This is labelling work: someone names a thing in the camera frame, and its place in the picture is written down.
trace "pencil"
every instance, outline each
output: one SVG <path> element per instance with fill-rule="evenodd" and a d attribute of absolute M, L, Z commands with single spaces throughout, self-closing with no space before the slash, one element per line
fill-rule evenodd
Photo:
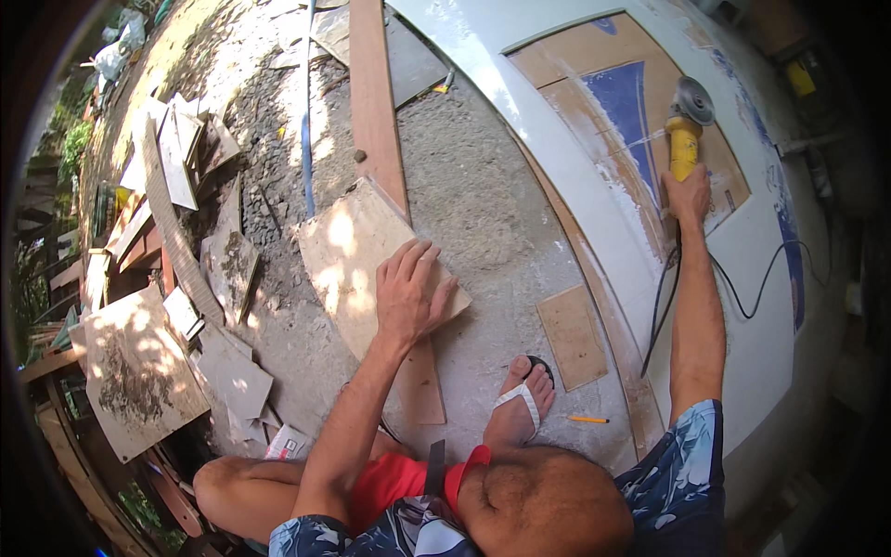
<path fill-rule="evenodd" d="M 567 416 L 573 422 L 609 423 L 608 418 L 585 418 L 584 416 Z"/>

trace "yellow angle grinder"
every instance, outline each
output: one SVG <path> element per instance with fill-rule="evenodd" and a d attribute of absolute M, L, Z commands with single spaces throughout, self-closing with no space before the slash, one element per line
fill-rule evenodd
<path fill-rule="evenodd" d="M 686 178 L 699 161 L 699 137 L 703 126 L 715 123 L 715 106 L 696 79 L 677 80 L 668 109 L 666 131 L 671 135 L 671 173 L 679 181 Z"/>

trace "black cable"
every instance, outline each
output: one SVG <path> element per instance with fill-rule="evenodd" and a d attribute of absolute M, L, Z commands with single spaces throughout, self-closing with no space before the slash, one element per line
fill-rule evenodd
<path fill-rule="evenodd" d="M 668 255 L 668 258 L 666 259 L 665 267 L 663 267 L 663 269 L 662 269 L 662 276 L 659 277 L 659 286 L 658 286 L 658 291 L 656 292 L 656 303 L 654 304 L 654 307 L 653 307 L 653 323 L 652 323 L 652 326 L 650 327 L 650 347 L 647 348 L 647 356 L 643 359 L 643 368 L 641 369 L 641 379 L 643 379 L 643 377 L 647 374 L 647 368 L 650 366 L 650 358 L 653 355 L 653 349 L 656 347 L 656 339 L 658 338 L 659 333 L 662 332 L 662 325 L 665 324 L 666 317 L 668 317 L 668 309 L 671 308 L 671 304 L 674 301 L 674 293 L 677 291 L 678 279 L 681 276 L 681 255 L 682 255 L 682 253 L 680 250 L 680 246 L 681 246 L 680 240 L 681 240 L 681 236 L 680 236 L 680 232 L 679 232 L 678 233 L 678 248 L 676 248 L 677 252 L 678 252 L 678 261 L 677 261 L 678 269 L 677 269 L 677 273 L 674 275 L 674 285 L 672 286 L 671 294 L 669 294 L 669 296 L 668 296 L 668 303 L 666 304 L 665 311 L 662 313 L 662 318 L 659 320 L 658 326 L 656 326 L 656 316 L 658 314 L 658 309 L 659 309 L 659 295 L 662 292 L 662 284 L 665 281 L 666 274 L 668 273 L 668 268 L 671 266 L 671 258 L 674 255 L 674 250 L 672 250 L 672 252 Z M 767 284 L 767 279 L 771 274 L 771 269 L 773 269 L 773 263 L 776 262 L 777 256 L 780 255 L 780 252 L 791 244 L 798 244 L 798 245 L 802 246 L 803 248 L 805 248 L 805 253 L 807 253 L 807 262 L 811 267 L 811 276 L 818 284 L 820 284 L 820 286 L 822 286 L 823 288 L 826 288 L 826 283 L 829 281 L 829 277 L 827 277 L 826 282 L 824 282 L 824 281 L 820 280 L 820 277 L 818 277 L 817 274 L 814 272 L 813 257 L 811 256 L 811 249 L 807 247 L 807 244 L 800 240 L 789 240 L 787 242 L 783 242 L 782 244 L 780 244 L 780 247 L 778 247 L 777 250 L 773 253 L 773 257 L 771 258 L 771 264 L 769 266 L 767 266 L 767 271 L 764 273 L 764 279 L 761 281 L 761 288 L 758 289 L 758 297 L 755 299 L 755 306 L 752 307 L 751 315 L 749 313 L 747 313 L 746 309 L 742 306 L 742 302 L 740 302 L 740 295 L 737 294 L 736 287 L 733 285 L 733 281 L 730 280 L 730 276 L 728 276 L 727 273 L 723 270 L 723 267 L 721 266 L 720 263 L 718 263 L 718 260 L 715 259 L 715 256 L 713 256 L 711 254 L 711 252 L 708 253 L 708 256 L 709 256 L 709 258 L 711 258 L 712 263 L 715 264 L 715 266 L 718 268 L 718 271 L 724 277 L 724 280 L 727 281 L 728 285 L 730 285 L 730 290 L 733 293 L 733 297 L 736 299 L 736 305 L 740 309 L 740 312 L 743 314 L 743 316 L 746 318 L 746 320 L 749 320 L 749 319 L 755 317 L 755 313 L 757 313 L 757 311 L 758 311 L 758 306 L 761 304 L 761 296 L 764 294 L 764 287 Z M 831 273 L 832 273 L 832 261 L 830 260 L 830 276 L 831 276 Z"/>

